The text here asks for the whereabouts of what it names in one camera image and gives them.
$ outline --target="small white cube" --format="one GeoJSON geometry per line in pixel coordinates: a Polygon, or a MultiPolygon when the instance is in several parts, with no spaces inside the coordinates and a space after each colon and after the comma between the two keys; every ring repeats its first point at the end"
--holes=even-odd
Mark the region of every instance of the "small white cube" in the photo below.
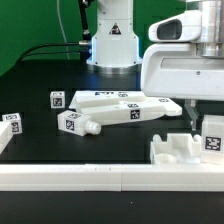
{"type": "Polygon", "coordinates": [[[201,161],[224,164],[224,116],[205,115],[202,123],[201,161]]]}
{"type": "Polygon", "coordinates": [[[51,108],[65,108],[65,92],[51,92],[50,95],[51,108]]]}
{"type": "Polygon", "coordinates": [[[21,117],[20,117],[19,113],[4,114],[4,115],[2,115],[2,120],[11,122],[13,134],[21,134],[23,132],[21,117]]]}

